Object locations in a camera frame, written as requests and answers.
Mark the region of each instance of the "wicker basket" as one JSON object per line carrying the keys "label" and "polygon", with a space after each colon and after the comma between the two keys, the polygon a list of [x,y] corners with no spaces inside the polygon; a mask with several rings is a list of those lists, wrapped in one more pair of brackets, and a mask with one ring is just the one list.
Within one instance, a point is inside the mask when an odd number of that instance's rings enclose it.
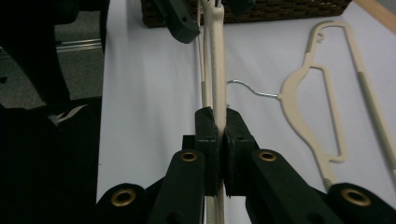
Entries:
{"label": "wicker basket", "polygon": [[[185,0],[192,14],[196,15],[197,0]],[[163,26],[150,0],[141,0],[143,23],[148,27]],[[351,0],[257,0],[256,5],[236,18],[222,0],[225,8],[224,22],[280,21],[343,14]]]}

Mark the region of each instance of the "black cloth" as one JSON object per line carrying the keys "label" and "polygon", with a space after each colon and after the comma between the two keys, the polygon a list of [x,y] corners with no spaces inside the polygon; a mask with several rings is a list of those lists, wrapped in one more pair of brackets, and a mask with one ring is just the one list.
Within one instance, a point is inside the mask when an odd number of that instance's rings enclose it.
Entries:
{"label": "black cloth", "polygon": [[56,52],[49,1],[0,0],[0,46],[29,77],[47,105],[70,101]]}
{"label": "black cloth", "polygon": [[57,126],[42,114],[0,106],[0,223],[91,223],[101,101]]}

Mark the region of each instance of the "clothes hanger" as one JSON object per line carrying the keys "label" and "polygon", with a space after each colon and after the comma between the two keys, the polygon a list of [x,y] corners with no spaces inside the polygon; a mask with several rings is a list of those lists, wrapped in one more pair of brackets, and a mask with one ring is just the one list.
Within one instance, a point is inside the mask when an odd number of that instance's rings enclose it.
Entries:
{"label": "clothes hanger", "polygon": [[[329,72],[325,66],[313,62],[315,49],[318,44],[317,42],[320,43],[325,37],[325,34],[322,33],[321,31],[327,27],[341,27],[345,31],[346,40],[349,46],[349,51],[355,66],[358,81],[361,85],[363,98],[366,102],[367,109],[372,119],[378,141],[380,142],[384,154],[389,162],[389,169],[393,173],[394,181],[396,181],[396,159],[395,159],[396,146],[392,141],[388,125],[385,122],[382,111],[380,110],[380,107],[376,100],[370,79],[366,75],[367,72],[363,60],[361,58],[361,55],[359,53],[359,49],[356,44],[352,29],[346,22],[323,21],[313,27],[305,51],[303,66],[285,79],[280,94],[270,94],[270,93],[254,91],[247,83],[242,82],[240,80],[230,80],[227,82],[227,84],[232,84],[232,83],[240,84],[247,87],[250,91],[252,91],[256,95],[272,97],[279,100],[282,106],[282,111],[286,119],[288,120],[288,123],[290,124],[291,128],[295,132],[297,132],[298,135],[300,135],[300,137],[309,145],[312,152],[314,153],[320,174],[323,179],[323,184],[325,186],[325,189],[328,189],[332,185],[332,183],[335,182],[335,177],[329,162],[344,161],[347,158],[347,151],[344,143],[344,137],[342,134],[341,122],[338,116],[335,100],[332,93],[332,83],[330,81]],[[300,82],[304,79],[304,77],[307,75],[310,69],[318,69],[322,72],[324,76],[326,91],[329,97],[329,104],[332,112],[332,122],[335,130],[335,137],[339,151],[338,155],[330,155],[324,153],[324,151],[321,149],[321,145],[318,139],[315,137],[314,133],[309,129],[308,125],[304,121],[303,116],[298,110],[297,99],[296,99],[297,89]]]}
{"label": "clothes hanger", "polygon": [[[221,0],[198,1],[204,12],[204,40],[198,35],[203,107],[212,106],[219,136],[223,136],[227,116],[227,88],[224,49],[224,6]],[[224,223],[224,188],[220,184],[217,197],[206,197],[206,223]]]}
{"label": "clothes hanger", "polygon": [[[305,52],[303,66],[285,79],[280,94],[270,94],[254,91],[251,87],[249,87],[248,84],[240,80],[230,80],[227,82],[228,84],[236,83],[243,85],[250,89],[250,91],[252,91],[256,95],[275,98],[280,102],[282,111],[290,127],[308,144],[308,146],[312,150],[319,168],[319,172],[322,176],[323,185],[326,190],[332,185],[332,183],[335,182],[335,176],[329,162],[342,162],[347,158],[347,151],[341,128],[341,121],[339,119],[334,94],[332,92],[331,77],[329,76],[329,72],[325,66],[313,62],[315,49],[317,47],[317,41],[321,41],[324,38],[324,34],[321,32],[321,30],[329,26],[345,27],[344,23],[324,21],[312,28],[311,34],[309,36],[308,46]],[[324,77],[326,93],[328,96],[332,115],[332,124],[334,127],[334,133],[337,142],[338,155],[330,155],[323,150],[318,138],[309,128],[297,106],[297,90],[299,84],[306,77],[310,69],[320,70]]]}

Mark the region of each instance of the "white surface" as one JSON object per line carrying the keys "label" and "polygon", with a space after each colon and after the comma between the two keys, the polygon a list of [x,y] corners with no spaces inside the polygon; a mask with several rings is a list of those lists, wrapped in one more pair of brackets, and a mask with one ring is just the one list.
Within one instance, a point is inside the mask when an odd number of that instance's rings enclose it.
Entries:
{"label": "white surface", "polygon": [[[166,173],[183,134],[194,134],[201,107],[196,43],[178,43],[165,28],[148,29],[139,1],[112,1],[107,24],[98,199],[120,183],[146,188]],[[310,29],[320,21],[345,20],[357,37],[379,104],[396,139],[396,36],[351,4],[343,16],[225,25],[228,79],[257,91],[279,93],[283,80],[303,62]],[[337,182],[371,190],[396,207],[395,186],[379,148],[341,29],[324,30],[315,62],[332,76],[348,159],[334,164]],[[326,150],[334,152],[323,80],[313,70],[298,93],[304,116]],[[323,190],[307,145],[286,122],[277,100],[239,85],[228,102],[241,113],[262,148],[281,153],[311,186]],[[243,198],[227,199],[226,223],[248,223]]]}

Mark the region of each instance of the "gray floor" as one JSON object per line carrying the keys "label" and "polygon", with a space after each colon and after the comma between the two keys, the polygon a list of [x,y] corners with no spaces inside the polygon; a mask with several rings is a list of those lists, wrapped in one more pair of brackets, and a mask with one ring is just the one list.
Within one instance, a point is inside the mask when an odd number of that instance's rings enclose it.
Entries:
{"label": "gray floor", "polygon": [[[99,38],[99,13],[80,12],[77,21],[56,27],[56,39],[67,42]],[[104,54],[101,49],[59,53],[72,99],[102,95]],[[0,60],[0,104],[5,107],[33,108],[44,105],[27,76],[12,59]]]}

